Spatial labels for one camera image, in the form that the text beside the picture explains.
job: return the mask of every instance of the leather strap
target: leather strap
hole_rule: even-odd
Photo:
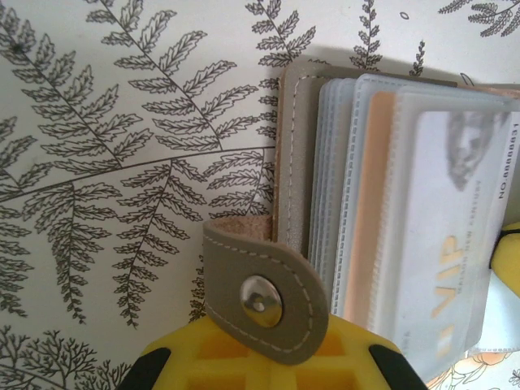
[[[318,275],[287,245],[268,241],[271,218],[237,217],[204,224],[206,312],[229,335],[276,362],[298,364],[321,345],[328,305]],[[260,275],[274,284],[283,315],[272,328],[244,312],[242,283]]]

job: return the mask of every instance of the black rubber edge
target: black rubber edge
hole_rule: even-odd
[[[159,348],[139,357],[117,390],[152,390],[171,351]]]
[[[391,390],[428,390],[403,355],[379,344],[368,350]]]
[[[496,252],[496,248],[498,247],[498,244],[501,242],[501,239],[505,236],[508,236],[509,234],[520,234],[520,229],[512,229],[512,230],[502,230],[495,241],[495,247],[493,248],[493,253],[491,255],[491,258],[489,259],[489,269],[491,270],[491,263],[493,260],[493,255]]]

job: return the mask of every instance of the tan leather edge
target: tan leather edge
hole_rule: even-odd
[[[249,233],[237,228],[251,224]],[[269,219],[237,217],[204,223],[206,313],[229,335],[283,364],[310,358],[327,332],[328,305],[318,275],[286,245],[260,240]],[[284,313],[273,328],[257,325],[242,310],[240,288],[252,275],[270,280],[281,296]]]
[[[358,78],[376,73],[400,79],[416,80],[403,75],[391,75],[319,63],[292,63],[283,74],[280,90],[277,140],[277,205],[275,207],[274,241],[307,255],[310,223],[310,196],[314,167],[314,142],[318,116],[319,89],[334,78]],[[456,83],[421,79],[422,82],[457,86]]]

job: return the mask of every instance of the patterned background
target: patterned background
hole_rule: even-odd
[[[513,84],[518,25],[518,0],[1,0],[0,386],[114,389],[204,314],[200,222],[271,210],[283,67]],[[431,386],[520,387],[520,355]]]

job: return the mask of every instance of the leaf illustration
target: leaf illustration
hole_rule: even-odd
[[[130,57],[122,57],[114,62],[116,67],[122,67],[124,69],[154,69],[154,62],[145,55],[131,55]]]
[[[186,97],[179,97],[170,102],[146,103],[143,108],[147,111],[163,115],[187,115],[195,111],[195,104]]]
[[[232,187],[236,185],[256,185],[260,179],[260,172],[254,169],[243,169],[234,171],[213,180],[208,189],[220,189],[222,187]]]
[[[463,8],[466,4],[469,4],[473,0],[453,0],[447,6],[443,6],[439,9],[440,14],[450,14]]]
[[[267,16],[271,19],[276,19],[280,13],[281,6],[282,0],[270,0],[266,9]]]
[[[34,67],[40,71],[45,71],[50,66],[50,61],[54,58],[54,55],[54,44],[50,41],[49,36],[44,34],[38,47]]]
[[[131,366],[121,363],[112,368],[111,361],[105,360],[93,373],[78,375],[76,390],[115,390],[119,387]]]
[[[133,45],[132,38],[125,32],[111,32],[110,35],[101,39],[101,42],[105,45],[111,46],[128,46]]]
[[[34,90],[22,89],[22,92],[30,98],[34,99],[34,101],[37,103],[57,102],[61,98],[55,89],[49,89],[45,87],[40,87],[39,89]]]
[[[251,30],[253,33],[263,34],[268,33],[275,29],[275,24],[270,20],[260,20],[259,22],[253,24]]]
[[[82,162],[69,159],[67,161],[57,161],[54,166],[77,175],[100,175],[108,171],[114,171],[120,167],[115,159]]]
[[[130,80],[128,83],[140,91],[150,93],[171,93],[177,90],[176,86],[166,77],[157,77],[148,80]]]
[[[17,118],[12,116],[9,119],[4,119],[0,122],[0,143],[13,133],[15,130],[16,120]]]
[[[501,37],[507,37],[509,34],[514,32],[518,26],[520,26],[520,7],[517,9],[517,13],[514,15],[513,19],[511,20],[511,23],[509,26],[507,26],[502,34]]]
[[[262,96],[258,99],[258,101],[263,104],[267,104],[268,106],[278,106],[278,98],[276,96]]]
[[[247,215],[247,210],[243,209],[231,209],[225,210],[219,213],[210,213],[211,219],[225,218],[225,217],[244,217]]]
[[[32,106],[34,112],[41,115],[45,119],[50,119],[53,121],[58,120],[69,120],[74,117],[75,113],[72,107],[69,105],[41,105],[41,106]]]
[[[84,122],[53,123],[38,126],[44,134],[63,140],[87,135],[90,128]]]
[[[186,202],[200,205],[206,201],[179,177],[172,175],[174,161],[172,159],[169,164],[156,165],[123,181],[126,187],[144,189],[134,197],[118,201],[121,206],[134,208],[134,211],[120,218],[121,222],[141,223],[120,233],[119,238],[131,242],[115,248],[116,253],[129,255],[113,266],[123,271],[114,277],[118,284],[115,293],[120,294],[118,306],[123,309],[120,314],[127,319],[128,326],[138,326],[139,305],[145,301],[143,296],[151,291],[150,282],[158,279],[150,268],[167,264],[162,254],[177,254],[179,250],[174,245],[175,240],[189,238],[183,229],[167,217],[166,212],[171,210],[176,215],[192,221],[202,220]],[[182,167],[192,176],[193,168],[184,160],[180,161],[183,162],[177,164],[175,170],[178,171],[178,168]],[[161,234],[166,234],[167,240],[161,238]]]
[[[257,130],[258,134],[262,134],[263,136],[269,137],[273,140],[276,139],[276,128],[273,126],[261,126]]]
[[[257,45],[257,49],[260,50],[277,50],[283,49],[285,47],[285,42],[278,35],[274,35],[273,37],[263,38],[260,43]]]
[[[229,89],[210,102],[207,102],[201,109],[202,114],[206,116],[206,120],[215,119],[233,107],[235,102],[245,99],[248,95],[256,91],[258,91],[258,89],[250,85]]]
[[[379,69],[375,65],[383,59],[383,56],[376,54],[377,49],[380,47],[380,41],[373,39],[379,33],[379,25],[373,24],[377,13],[374,9],[374,0],[363,0],[363,2],[362,9],[365,15],[360,16],[359,19],[365,31],[360,30],[358,36],[361,38],[364,46],[354,46],[354,52],[357,54],[357,57],[351,56],[350,62],[360,69],[378,72]]]
[[[68,78],[71,76],[72,68],[74,67],[75,56],[76,52],[72,51],[56,60],[54,67],[47,78],[52,86],[59,87],[67,82]]]
[[[413,69],[408,72],[410,76],[419,77],[423,73],[424,54],[425,54],[424,46],[425,45],[426,44],[424,43],[424,41],[421,41],[419,43],[418,53],[415,55],[416,61],[414,62]]]
[[[0,206],[0,219],[18,219],[20,216],[21,214],[17,210]],[[7,237],[20,238],[29,233],[29,230],[12,223],[2,222],[0,224],[0,236],[5,239]],[[12,257],[30,254],[15,240],[0,240],[0,253]],[[24,288],[21,282],[28,278],[26,274],[33,268],[23,259],[0,256],[0,270],[0,310],[27,317],[17,293]]]
[[[229,207],[230,210],[211,213],[211,218],[231,215],[266,215],[269,210],[264,201],[273,201],[274,164],[266,162],[265,152],[256,150],[239,154],[228,154],[211,164],[206,170],[206,177],[214,179],[208,185],[209,190],[230,188],[229,193],[220,193],[210,202],[213,207]]]
[[[20,31],[17,43],[24,53],[29,52],[36,45],[34,30],[28,20],[25,20],[22,30]]]
[[[93,76],[90,65],[72,81],[71,87],[65,92],[65,100],[71,104],[82,103],[92,93]]]
[[[197,47],[197,43],[206,35],[207,34],[203,31],[192,31],[184,34],[180,40],[159,59],[159,68],[168,75],[173,74],[179,69],[179,64],[188,57],[189,53]]]
[[[260,167],[263,162],[262,154],[255,150],[240,153],[226,154],[219,161],[213,162],[203,173],[205,177],[213,176],[217,172],[233,167],[255,166]]]
[[[117,159],[124,159],[133,156],[140,148],[143,148],[146,142],[152,137],[152,132],[145,128],[140,132],[132,132],[117,145],[114,149],[114,155]]]
[[[118,98],[118,85],[106,90],[106,92],[95,102],[86,107],[81,107],[80,115],[84,119],[98,119],[114,108],[114,104]]]
[[[253,15],[262,15],[264,13],[263,7],[256,2],[246,4],[245,9],[251,12]]]
[[[288,38],[297,26],[300,20],[298,11],[294,10],[292,14],[278,27],[279,34],[282,39]]]
[[[290,53],[269,53],[258,61],[258,65],[266,67],[287,67],[293,61]]]
[[[259,118],[255,116],[239,116],[238,118],[228,120],[221,124],[215,129],[215,132],[220,139],[230,137],[232,134],[245,130],[248,126],[258,121]]]
[[[36,141],[33,136],[24,136],[18,140],[11,141],[0,153],[0,168],[10,167],[28,147]]]
[[[200,95],[208,85],[213,84],[217,77],[234,67],[236,67],[236,64],[229,61],[212,63],[210,66],[198,71],[191,80],[186,81],[183,90],[191,98]]]
[[[38,181],[49,175],[52,164],[44,162],[34,164],[27,172],[25,172],[19,179],[18,185],[21,189],[26,189],[36,185]]]
[[[2,26],[9,35],[16,34],[16,32],[18,31],[18,27],[20,26],[20,19],[16,15],[15,10],[13,10],[12,8],[9,9]]]
[[[225,195],[220,195],[213,199],[210,203],[212,207],[219,206],[247,206],[255,193],[255,190],[252,189],[247,192],[234,192],[227,193]]]
[[[189,162],[183,159],[172,159],[171,169],[185,175],[190,180],[198,181],[199,183],[205,182],[206,178],[203,174],[199,173],[198,169]]]
[[[310,45],[310,43],[312,42],[312,39],[314,38],[315,33],[316,33],[316,27],[311,27],[303,35],[290,41],[287,44],[287,51],[293,57],[299,56],[301,54],[301,52],[303,50],[305,50],[308,45]]]
[[[199,256],[201,263],[204,262],[202,256]],[[192,284],[195,287],[192,289],[192,300],[189,302],[191,311],[189,312],[189,322],[201,319],[206,315],[206,308],[204,307],[204,265],[195,268],[197,272],[197,278],[192,280]]]
[[[107,207],[83,206],[78,202],[118,196],[120,193],[107,184],[75,188],[70,183],[35,193],[24,204],[24,219],[38,215],[35,222],[37,232],[47,232],[56,260],[57,285],[61,287],[67,311],[72,312],[72,317],[79,323],[85,323],[86,319],[81,308],[83,293],[80,287],[88,282],[82,273],[88,271],[88,264],[94,262],[91,254],[103,249],[96,240],[110,235],[101,227],[92,227],[81,221],[111,219],[116,215]]]
[[[142,0],[129,0],[128,4],[121,8],[120,23],[127,32],[131,32],[137,28],[139,16],[142,11]]]
[[[87,16],[87,22],[114,24],[115,19],[109,11],[96,10],[96,11],[91,11],[89,13],[89,15]]]
[[[491,35],[497,34],[501,29],[505,27],[505,25],[511,20],[513,17],[513,12],[511,10],[507,10],[500,14],[495,23],[492,24],[491,27],[486,28],[480,33],[481,37],[490,37]]]
[[[197,117],[189,120],[176,120],[175,122],[168,119],[154,119],[154,123],[158,128],[178,136],[196,134],[209,126],[204,118]]]
[[[71,156],[98,156],[105,152],[105,146],[98,140],[65,141],[59,144],[42,145],[41,148],[48,154],[61,157]]]
[[[101,141],[112,141],[117,135],[124,134],[129,126],[142,120],[135,114],[117,114],[109,122],[101,123],[94,132]]]
[[[218,149],[219,140],[214,136],[191,136],[178,138],[175,136],[155,136],[159,144],[163,144],[172,150],[193,150],[203,152]]]
[[[175,15],[174,11],[159,11],[152,17],[141,33],[141,39],[138,42],[141,50],[149,53],[155,47],[168,21]]]

